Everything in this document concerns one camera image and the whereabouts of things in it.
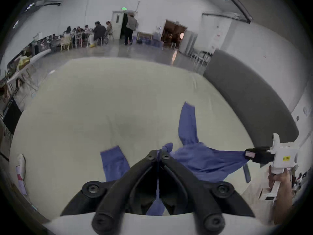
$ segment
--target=gray floor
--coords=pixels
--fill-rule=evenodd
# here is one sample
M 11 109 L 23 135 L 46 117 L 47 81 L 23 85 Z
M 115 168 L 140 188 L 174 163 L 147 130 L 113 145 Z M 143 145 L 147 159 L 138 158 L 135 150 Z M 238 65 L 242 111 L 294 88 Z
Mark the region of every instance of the gray floor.
M 204 73 L 206 64 L 203 66 L 194 65 L 189 57 L 182 55 L 177 49 L 162 49 L 150 45 L 139 44 L 125 46 L 123 42 L 123 40 L 116 40 L 115 42 L 109 41 L 109 43 L 104 46 L 97 46 L 94 48 L 74 48 L 69 51 L 63 50 L 62 53 L 60 53 L 60 49 L 58 49 L 56 53 L 50 53 L 36 61 L 34 65 L 36 72 L 32 73 L 32 80 L 35 84 L 40 86 L 40 84 L 47 79 L 51 71 L 59 69 L 68 60 L 82 57 L 132 58 L 172 65 L 201 75 Z M 23 111 L 35 95 L 36 92 L 33 89 L 30 89 L 27 85 L 23 85 L 14 98 L 20 109 Z

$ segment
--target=white mattress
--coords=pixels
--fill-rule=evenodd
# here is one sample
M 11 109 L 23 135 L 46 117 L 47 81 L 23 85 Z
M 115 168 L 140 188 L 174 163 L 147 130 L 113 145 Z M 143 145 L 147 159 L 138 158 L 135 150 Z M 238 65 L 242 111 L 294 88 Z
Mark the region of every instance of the white mattress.
M 122 58 L 71 60 L 41 84 L 22 113 L 10 151 L 26 159 L 26 189 L 48 219 L 60 215 L 84 183 L 105 181 L 100 152 L 119 145 L 132 166 L 178 137 L 184 102 L 196 108 L 198 137 L 219 150 L 253 144 L 231 107 L 202 76 L 172 66 Z M 259 165 L 249 162 L 251 177 Z M 226 178 L 242 193 L 243 169 Z

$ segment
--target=gray cushion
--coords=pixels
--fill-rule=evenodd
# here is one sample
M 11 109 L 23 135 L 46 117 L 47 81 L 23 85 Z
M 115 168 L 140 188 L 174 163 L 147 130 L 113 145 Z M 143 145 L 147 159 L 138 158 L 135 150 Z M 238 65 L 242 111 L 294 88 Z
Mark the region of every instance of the gray cushion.
M 216 50 L 203 76 L 233 108 L 255 147 L 272 146 L 272 135 L 280 142 L 294 142 L 299 131 L 288 108 L 272 87 L 247 65 Z

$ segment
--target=black jacket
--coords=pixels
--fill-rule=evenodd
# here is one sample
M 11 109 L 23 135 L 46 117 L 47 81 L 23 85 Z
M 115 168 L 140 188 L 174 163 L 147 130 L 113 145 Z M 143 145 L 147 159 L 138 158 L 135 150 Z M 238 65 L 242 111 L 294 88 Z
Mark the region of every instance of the black jacket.
M 100 38 L 100 37 L 104 37 L 104 34 L 106 32 L 106 28 L 103 25 L 98 25 L 96 28 L 94 28 L 92 30 L 95 34 L 94 36 L 94 40 Z

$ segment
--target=fluorescent light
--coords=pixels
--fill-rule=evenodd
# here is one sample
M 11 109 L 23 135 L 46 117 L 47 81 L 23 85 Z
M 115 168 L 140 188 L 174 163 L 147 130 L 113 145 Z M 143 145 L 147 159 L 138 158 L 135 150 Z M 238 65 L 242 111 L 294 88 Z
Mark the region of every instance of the fluorescent light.
M 16 21 L 16 23 L 14 24 L 13 28 L 15 28 L 18 25 L 18 20 Z

